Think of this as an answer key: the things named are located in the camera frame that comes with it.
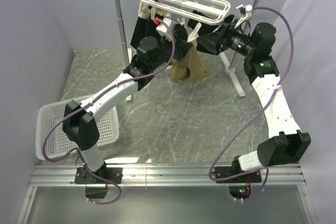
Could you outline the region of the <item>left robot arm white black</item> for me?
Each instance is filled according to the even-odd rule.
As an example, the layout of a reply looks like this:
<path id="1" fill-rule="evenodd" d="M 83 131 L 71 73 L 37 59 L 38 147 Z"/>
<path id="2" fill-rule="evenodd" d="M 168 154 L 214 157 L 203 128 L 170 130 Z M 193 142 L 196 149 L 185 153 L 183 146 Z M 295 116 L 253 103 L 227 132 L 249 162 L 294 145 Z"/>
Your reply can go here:
<path id="1" fill-rule="evenodd" d="M 111 84 L 81 102 L 71 100 L 66 104 L 62 130 L 78 146 L 92 182 L 100 183 L 106 177 L 106 164 L 98 150 L 98 122 L 126 97 L 144 88 L 159 73 L 161 65 L 182 59 L 192 46 L 178 35 L 172 40 L 145 37 L 140 40 L 131 63 Z"/>

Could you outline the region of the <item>white clip hanger frame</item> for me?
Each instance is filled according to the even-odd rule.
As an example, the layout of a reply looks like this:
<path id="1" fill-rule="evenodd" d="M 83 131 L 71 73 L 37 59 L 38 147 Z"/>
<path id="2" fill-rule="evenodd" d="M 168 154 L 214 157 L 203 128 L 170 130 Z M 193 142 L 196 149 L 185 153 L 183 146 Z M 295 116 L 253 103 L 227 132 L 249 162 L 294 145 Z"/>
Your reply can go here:
<path id="1" fill-rule="evenodd" d="M 178 22 L 185 24 L 185 20 L 196 21 L 192 36 L 200 34 L 200 29 L 206 25 L 217 26 L 221 24 L 230 11 L 231 4 L 226 0 L 140 0 L 141 7 L 152 6 L 151 19 L 155 18 L 156 8 L 171 14 L 181 16 Z"/>

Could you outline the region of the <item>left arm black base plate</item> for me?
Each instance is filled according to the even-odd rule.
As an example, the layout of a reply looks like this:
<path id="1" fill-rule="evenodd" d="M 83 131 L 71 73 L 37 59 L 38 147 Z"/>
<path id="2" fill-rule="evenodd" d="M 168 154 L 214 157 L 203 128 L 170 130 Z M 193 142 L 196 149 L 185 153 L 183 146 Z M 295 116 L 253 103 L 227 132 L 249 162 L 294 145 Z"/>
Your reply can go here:
<path id="1" fill-rule="evenodd" d="M 113 167 L 113 168 L 101 168 L 97 172 L 94 172 L 95 175 L 102 177 L 103 179 L 109 180 L 116 184 L 121 183 L 122 179 L 122 168 Z M 78 167 L 75 175 L 75 184 L 104 184 L 105 181 L 98 179 L 91 175 L 84 167 Z"/>

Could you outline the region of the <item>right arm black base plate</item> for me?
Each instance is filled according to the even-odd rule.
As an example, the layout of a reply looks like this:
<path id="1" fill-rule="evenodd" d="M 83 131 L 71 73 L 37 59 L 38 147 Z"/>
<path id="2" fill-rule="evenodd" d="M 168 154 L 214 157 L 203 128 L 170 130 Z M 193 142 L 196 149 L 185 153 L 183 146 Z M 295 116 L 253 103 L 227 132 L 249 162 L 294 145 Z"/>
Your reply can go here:
<path id="1" fill-rule="evenodd" d="M 230 166 L 216 166 L 210 179 L 218 184 L 261 183 L 261 174 L 259 170 L 235 172 Z"/>

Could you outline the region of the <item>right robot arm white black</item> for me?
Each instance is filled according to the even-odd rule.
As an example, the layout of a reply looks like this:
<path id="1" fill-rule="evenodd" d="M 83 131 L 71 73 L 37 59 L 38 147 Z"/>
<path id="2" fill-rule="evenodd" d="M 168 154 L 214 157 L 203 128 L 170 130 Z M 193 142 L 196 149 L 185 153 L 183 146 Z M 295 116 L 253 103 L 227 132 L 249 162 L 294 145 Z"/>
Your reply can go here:
<path id="1" fill-rule="evenodd" d="M 310 134 L 302 132 L 294 120 L 281 87 L 284 76 L 271 56 L 275 34 L 276 28 L 269 23 L 257 24 L 251 35 L 240 32 L 234 23 L 223 23 L 197 39 L 210 54 L 232 49 L 244 56 L 245 75 L 259 97 L 260 114 L 267 121 L 268 139 L 232 162 L 229 174 L 238 182 L 262 168 L 298 163 L 311 143 Z"/>

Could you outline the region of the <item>tan underwear with cream waistband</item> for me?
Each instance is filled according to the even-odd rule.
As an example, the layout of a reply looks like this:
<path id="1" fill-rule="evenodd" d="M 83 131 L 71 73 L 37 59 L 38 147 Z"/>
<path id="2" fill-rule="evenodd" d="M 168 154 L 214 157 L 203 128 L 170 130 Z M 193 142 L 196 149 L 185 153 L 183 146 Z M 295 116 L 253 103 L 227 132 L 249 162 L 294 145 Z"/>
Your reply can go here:
<path id="1" fill-rule="evenodd" d="M 172 81 L 176 83 L 199 82 L 212 75 L 194 45 L 182 60 L 173 59 L 171 66 Z"/>

